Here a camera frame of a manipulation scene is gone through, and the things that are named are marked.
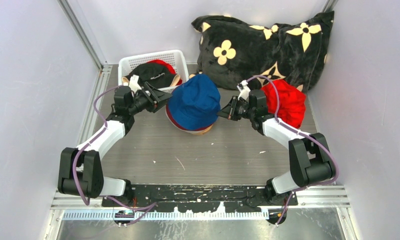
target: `metal floor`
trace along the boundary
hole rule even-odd
[[[189,72],[195,71],[195,65],[188,66]],[[118,66],[114,65],[107,88],[117,84]],[[221,107],[238,95],[238,91],[219,92]],[[112,103],[113,94],[107,94],[100,108],[105,116]],[[309,103],[305,104],[301,129],[315,133]],[[95,130],[101,125],[97,120]],[[287,172],[289,159],[287,149],[254,131],[246,119],[219,118],[207,134],[191,135],[176,129],[161,109],[138,113],[131,131],[109,150],[101,165],[105,176],[138,184],[263,185]]]
[[[289,209],[278,228],[266,220],[63,221],[57,240],[344,240],[335,208]]]

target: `white wall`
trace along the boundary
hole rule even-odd
[[[191,22],[203,15],[229,14],[247,23],[298,24],[321,11],[326,0],[69,0],[109,64],[133,55],[179,49],[196,63],[200,34]]]
[[[40,239],[97,74],[57,1],[0,1],[1,240]]]
[[[341,0],[309,93],[364,240],[400,240],[400,0]]]

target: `cable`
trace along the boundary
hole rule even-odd
[[[88,146],[90,146],[91,144],[93,144],[93,142],[94,142],[96,139],[98,139],[98,138],[107,130],[108,124],[107,124],[106,118],[105,118],[105,117],[101,114],[101,112],[97,109],[97,101],[98,101],[102,96],[104,96],[105,94],[107,94],[108,92],[110,92],[110,91],[112,91],[112,90],[114,90],[114,89],[117,89],[117,88],[119,88],[119,87],[120,87],[120,85],[119,85],[119,86],[112,87],[112,88],[106,90],[106,91],[103,92],[102,94],[98,95],[98,97],[94,100],[94,103],[93,103],[93,105],[94,105],[94,111],[95,111],[95,112],[100,116],[100,118],[103,120],[104,127],[103,127],[103,129],[102,129],[97,135],[95,135],[87,144],[85,144],[85,145],[76,153],[75,159],[73,160],[73,164],[72,164],[72,175],[73,175],[73,179],[75,180],[76,189],[78,190],[78,193],[79,193],[80,197],[82,198],[83,203],[84,203],[85,205],[87,205],[87,206],[90,205],[90,198],[86,199],[85,196],[84,196],[84,192],[83,192],[83,190],[82,190],[82,187],[81,187],[80,181],[79,181],[79,179],[78,179],[78,175],[77,175],[77,163],[78,163],[79,157],[81,156],[81,154],[83,153],[83,151],[85,151],[85,149],[87,149]]]
[[[87,144],[85,144],[85,145],[76,153],[75,159],[73,160],[73,164],[72,164],[72,174],[73,174],[73,179],[74,179],[74,181],[75,181],[76,189],[78,190],[78,193],[79,193],[79,195],[80,195],[82,201],[83,201],[83,202],[85,203],[85,205],[87,205],[87,206],[90,205],[90,198],[86,198],[85,195],[84,195],[84,191],[82,190],[82,187],[81,187],[80,181],[79,181],[79,179],[78,179],[78,175],[77,175],[77,163],[78,163],[79,157],[81,156],[82,152],[85,151],[85,149],[87,149],[88,146],[90,146],[91,144],[93,144],[94,141],[97,140],[97,139],[107,130],[107,127],[108,127],[107,120],[106,120],[106,118],[102,115],[102,113],[99,111],[99,109],[97,108],[97,102],[98,102],[98,100],[99,100],[101,97],[103,97],[105,94],[107,94],[107,93],[111,92],[112,90],[115,90],[115,89],[117,89],[117,88],[119,88],[119,87],[121,87],[121,86],[122,86],[122,85],[118,85],[118,86],[112,87],[112,88],[106,90],[105,92],[101,93],[100,95],[98,95],[97,98],[95,98],[95,100],[94,100],[94,102],[93,102],[94,111],[98,114],[98,116],[100,116],[101,120],[102,120],[103,123],[104,123],[104,127],[103,127],[103,129],[102,129],[97,135],[95,135]],[[112,197],[112,196],[105,196],[105,198],[106,198],[106,199],[112,200],[113,202],[117,203],[118,205],[120,205],[120,206],[122,206],[122,207],[124,207],[124,208],[127,208],[127,209],[129,209],[129,210],[133,210],[134,212],[137,212],[137,211],[145,211],[140,217],[138,217],[137,219],[131,221],[131,222],[128,223],[127,225],[132,225],[132,224],[135,224],[135,223],[137,223],[138,221],[140,221],[140,220],[141,220],[149,211],[151,211],[151,210],[153,209],[153,207],[156,205],[156,202],[154,202],[154,203],[152,203],[152,204],[150,204],[149,206],[146,206],[146,207],[130,207],[130,206],[127,206],[127,205],[123,204],[122,202],[118,201],[116,198],[114,198],[114,197]]]
[[[290,195],[288,196],[288,200],[284,205],[284,209],[282,210],[281,216],[278,218],[278,221],[276,221],[276,226],[278,227],[278,224],[281,222],[281,220],[283,219],[284,214],[286,213],[286,211],[289,208],[289,203],[290,203],[290,199],[293,197],[293,194],[297,191],[301,191],[306,189],[307,187],[310,186],[315,186],[315,185],[329,185],[334,183],[338,178],[339,178],[339,165],[337,164],[334,156],[330,153],[330,151],[324,147],[320,142],[318,142],[317,140],[315,140],[314,138],[312,138],[310,135],[299,131],[298,129],[293,128],[292,126],[286,124],[284,121],[280,121],[278,119],[278,110],[280,110],[280,96],[278,95],[278,91],[277,91],[277,87],[275,86],[275,84],[267,77],[267,76],[263,76],[263,75],[254,75],[252,77],[250,77],[249,79],[246,80],[246,82],[250,82],[251,80],[255,79],[255,78],[263,78],[266,79],[273,87],[273,90],[275,91],[275,95],[276,95],[276,110],[275,110],[275,120],[277,123],[279,123],[281,126],[283,126],[284,128],[290,130],[291,132],[298,134],[304,138],[307,138],[308,140],[312,141],[314,144],[316,144],[320,149],[322,149],[331,159],[332,164],[334,165],[334,170],[335,170],[335,176],[327,181],[322,181],[322,182],[316,182],[316,183],[312,183],[306,187],[299,187],[297,189],[294,189],[293,191],[291,191]]]

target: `black cap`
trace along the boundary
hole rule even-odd
[[[129,75],[122,77],[122,81],[129,82],[133,75],[139,76],[138,84],[140,86],[144,85],[144,82],[148,82],[157,89],[176,85],[180,80],[178,74],[172,74],[166,66],[154,62],[138,65]]]

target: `gray floor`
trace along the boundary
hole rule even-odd
[[[115,65],[108,88],[117,83],[118,66]],[[238,95],[237,91],[219,89],[219,92],[221,106],[232,95]],[[112,103],[111,93],[101,105],[105,116],[110,113]],[[305,104],[307,110],[301,129],[315,133],[309,103]],[[289,170],[288,151],[254,131],[246,119],[219,118],[207,134],[191,135],[172,126],[164,109],[137,114],[132,130],[110,149],[101,164],[105,176],[139,184],[263,185]]]

